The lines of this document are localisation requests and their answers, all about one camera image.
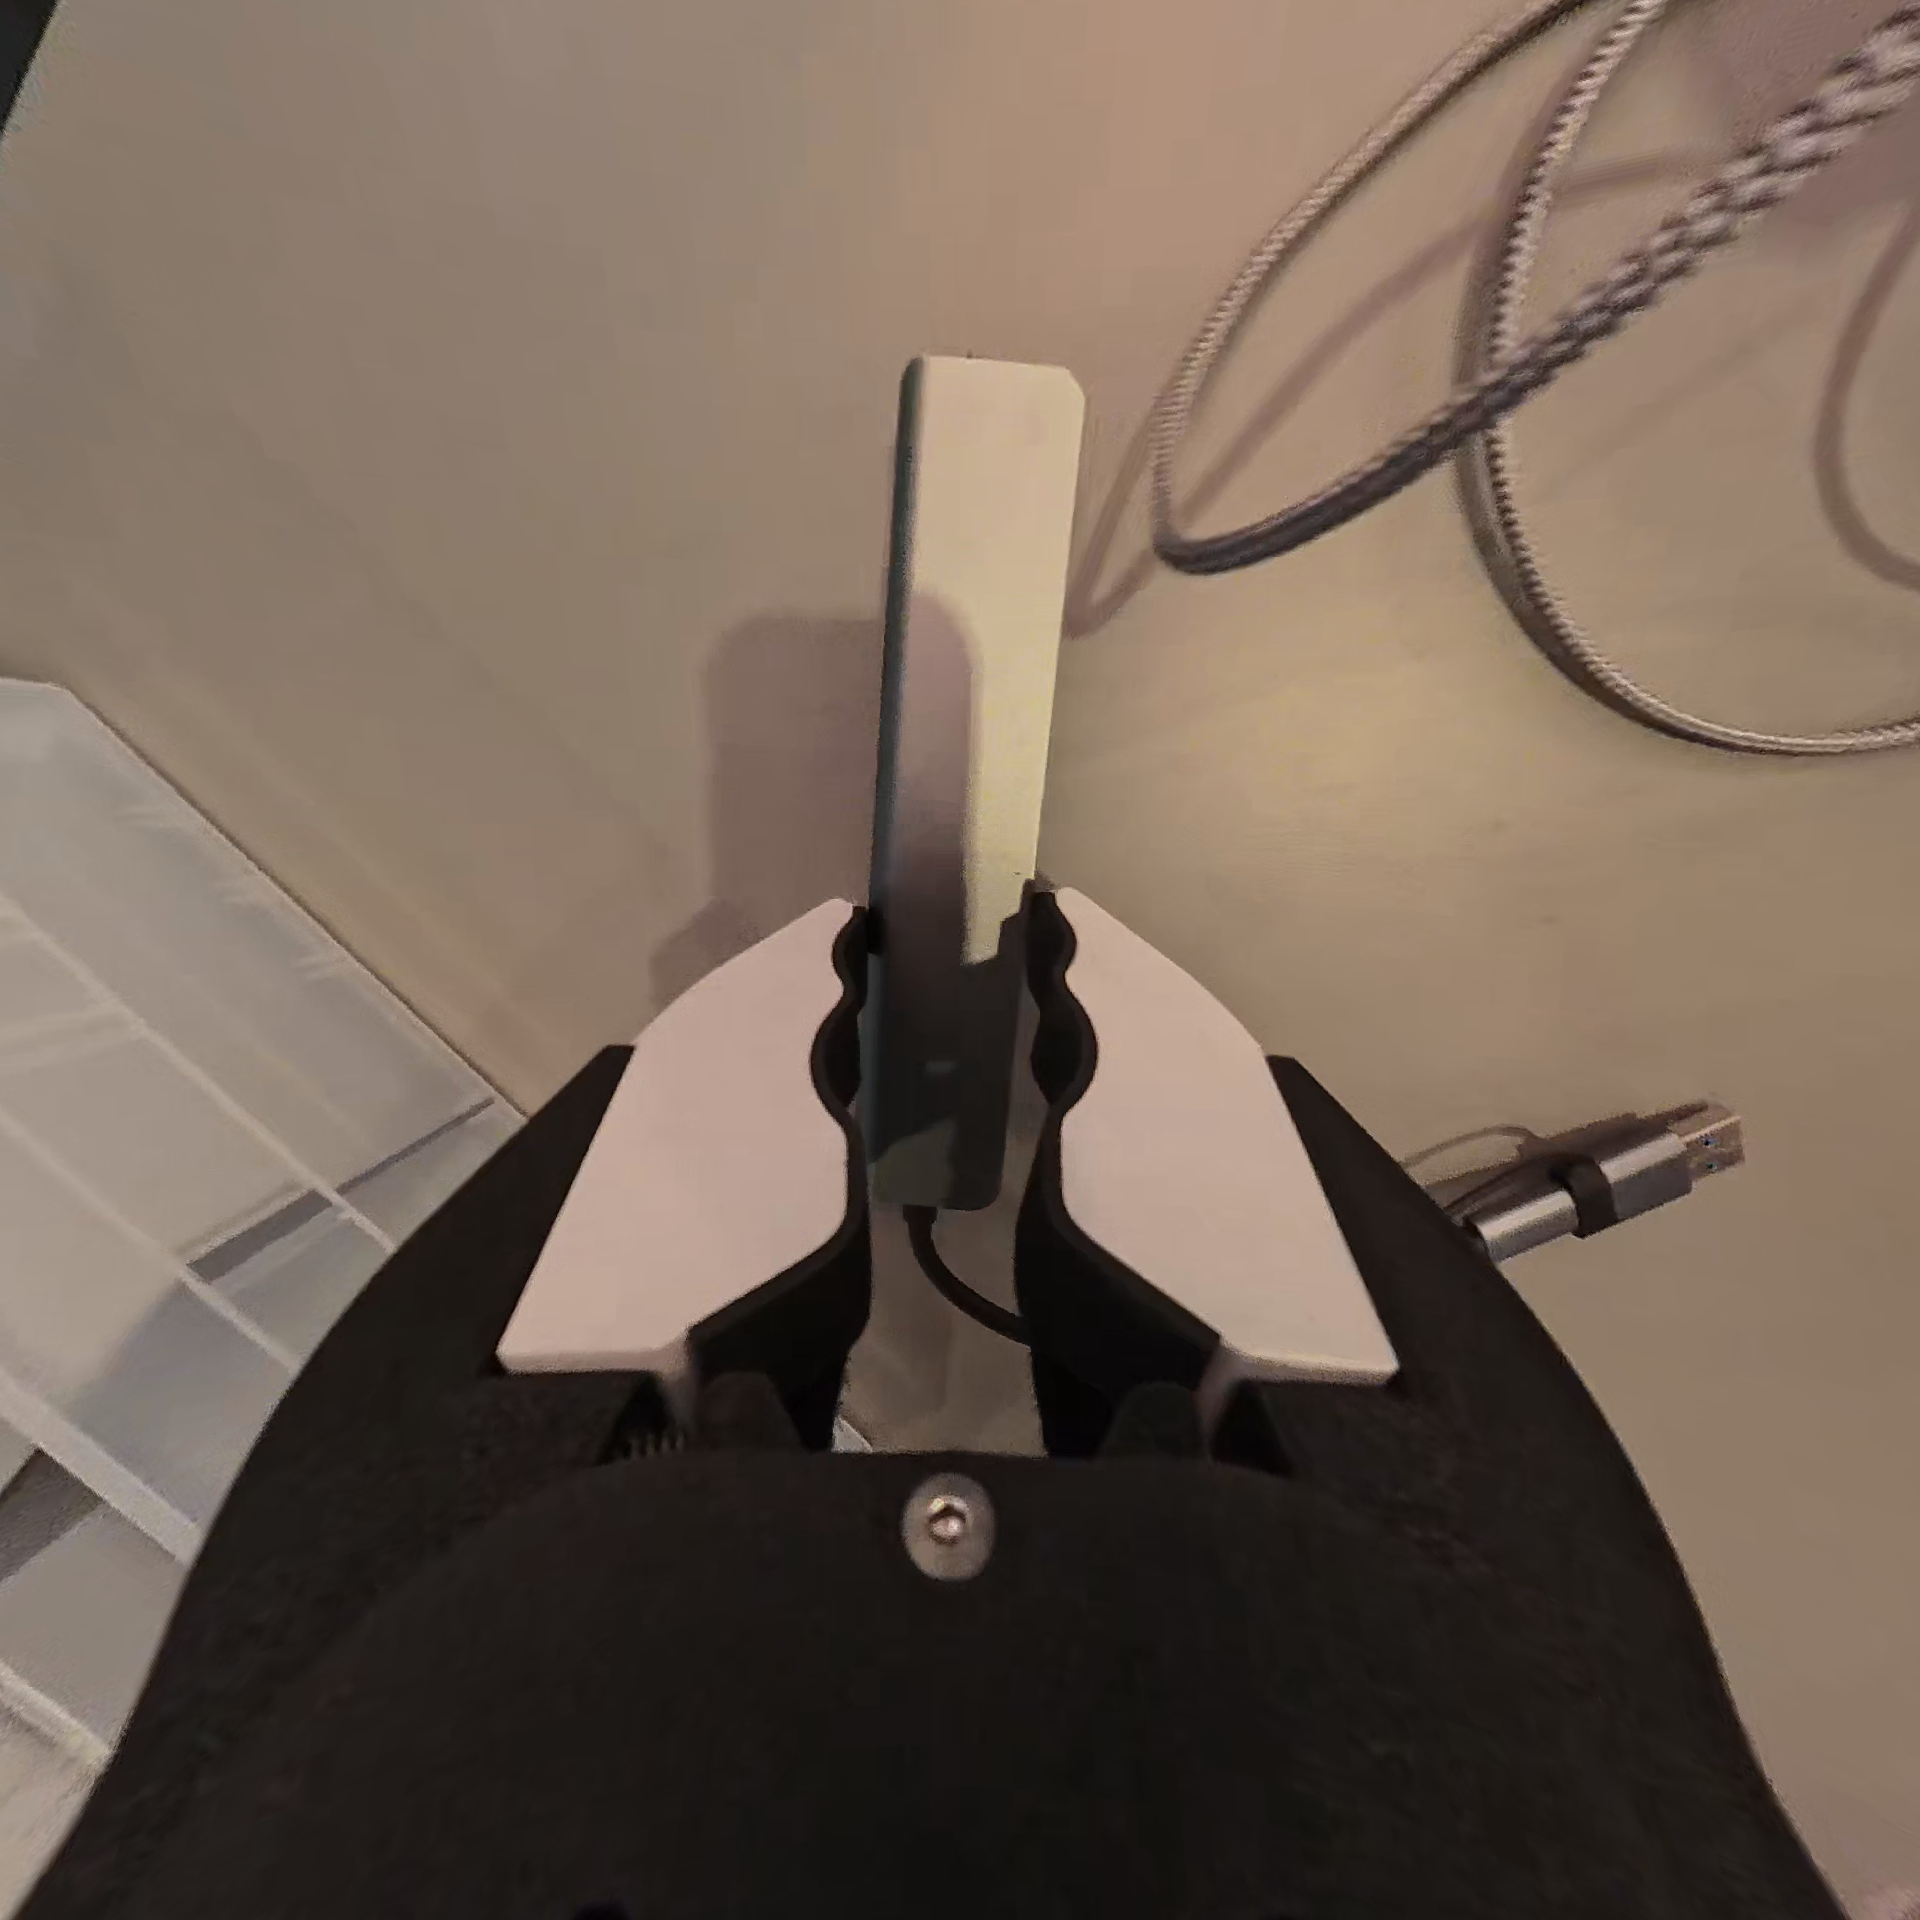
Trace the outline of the silver usb hub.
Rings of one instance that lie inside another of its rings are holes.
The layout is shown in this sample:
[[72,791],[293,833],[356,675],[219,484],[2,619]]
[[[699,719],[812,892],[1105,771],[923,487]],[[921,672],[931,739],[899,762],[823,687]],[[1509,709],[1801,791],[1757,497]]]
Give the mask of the silver usb hub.
[[904,370],[860,1120],[900,1210],[1001,1186],[1083,426],[1066,368]]

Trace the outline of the silver usb plug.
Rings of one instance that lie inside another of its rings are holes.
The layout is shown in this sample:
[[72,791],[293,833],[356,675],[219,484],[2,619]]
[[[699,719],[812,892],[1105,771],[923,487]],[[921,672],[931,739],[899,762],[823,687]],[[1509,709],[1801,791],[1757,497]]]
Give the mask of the silver usb plug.
[[1586,1120],[1556,1135],[1496,1122],[1404,1162],[1492,1265],[1585,1242],[1744,1164],[1744,1119],[1717,1099]]

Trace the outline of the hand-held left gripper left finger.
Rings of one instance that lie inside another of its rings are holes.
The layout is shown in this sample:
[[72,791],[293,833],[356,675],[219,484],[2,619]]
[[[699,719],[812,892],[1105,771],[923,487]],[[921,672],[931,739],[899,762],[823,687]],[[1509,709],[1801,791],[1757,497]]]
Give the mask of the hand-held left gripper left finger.
[[497,1344],[509,1376],[839,1397],[874,1311],[867,912],[827,898],[650,1021]]

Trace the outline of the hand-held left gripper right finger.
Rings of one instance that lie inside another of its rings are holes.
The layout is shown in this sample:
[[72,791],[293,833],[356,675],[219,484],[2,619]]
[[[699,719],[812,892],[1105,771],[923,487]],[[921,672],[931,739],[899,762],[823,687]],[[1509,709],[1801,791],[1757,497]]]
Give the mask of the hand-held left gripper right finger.
[[1400,1359],[1255,1035],[1073,887],[1027,906],[1035,1356],[1096,1394],[1386,1385]]

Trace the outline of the translucent plastic organiser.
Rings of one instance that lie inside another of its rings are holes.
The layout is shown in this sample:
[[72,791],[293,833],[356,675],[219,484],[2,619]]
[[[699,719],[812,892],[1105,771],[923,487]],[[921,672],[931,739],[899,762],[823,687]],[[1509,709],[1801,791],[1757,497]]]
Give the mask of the translucent plastic organiser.
[[522,1116],[73,693],[2,687],[5,1706],[103,1770],[293,1381]]

